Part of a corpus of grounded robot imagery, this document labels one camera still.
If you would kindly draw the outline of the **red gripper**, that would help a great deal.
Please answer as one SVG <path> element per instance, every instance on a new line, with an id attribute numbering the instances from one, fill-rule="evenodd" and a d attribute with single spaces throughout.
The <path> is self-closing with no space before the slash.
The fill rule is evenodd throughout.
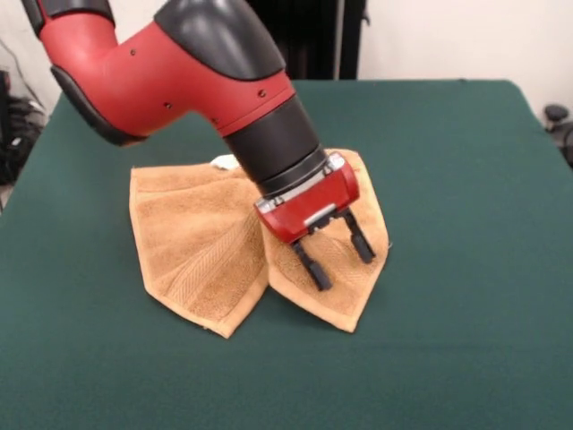
<path id="1" fill-rule="evenodd" d="M 291 244 L 299 261 L 319 291 L 331 289 L 329 276 L 321 265 L 306 253 L 300 241 L 332 218 L 343 217 L 351 242 L 364 263 L 375 258 L 350 205 L 360 196 L 357 177 L 349 162 L 334 151 L 326 163 L 308 180 L 272 198 L 261 197 L 255 204 L 262 224 L 279 241 Z"/>

